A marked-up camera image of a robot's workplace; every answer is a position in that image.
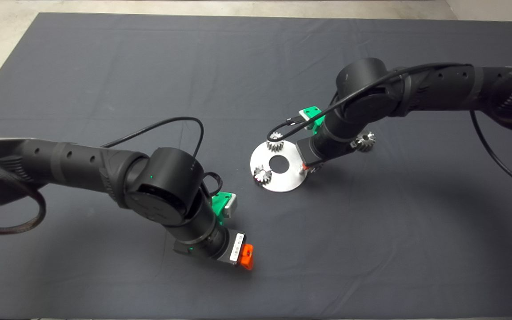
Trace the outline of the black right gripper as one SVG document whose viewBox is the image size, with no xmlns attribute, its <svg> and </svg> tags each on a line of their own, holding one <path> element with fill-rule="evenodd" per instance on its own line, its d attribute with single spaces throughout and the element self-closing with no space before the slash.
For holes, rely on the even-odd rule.
<svg viewBox="0 0 512 320">
<path fill-rule="evenodd" d="M 355 151 L 351 143 L 356 136 L 341 138 L 327 132 L 317 132 L 312 136 L 300 139 L 296 142 L 296 149 L 301 158 L 300 173 L 318 172 L 323 168 L 323 163 L 345 156 Z"/>
</svg>

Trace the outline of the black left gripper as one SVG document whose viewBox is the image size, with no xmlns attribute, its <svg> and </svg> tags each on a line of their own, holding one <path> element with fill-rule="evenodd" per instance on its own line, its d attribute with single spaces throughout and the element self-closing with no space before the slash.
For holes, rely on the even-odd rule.
<svg viewBox="0 0 512 320">
<path fill-rule="evenodd" d="M 211 259 L 248 271 L 254 266 L 254 247 L 246 244 L 246 233 L 229 228 L 215 228 L 201 241 L 187 244 L 178 240 L 173 251 L 195 259 Z"/>
</svg>

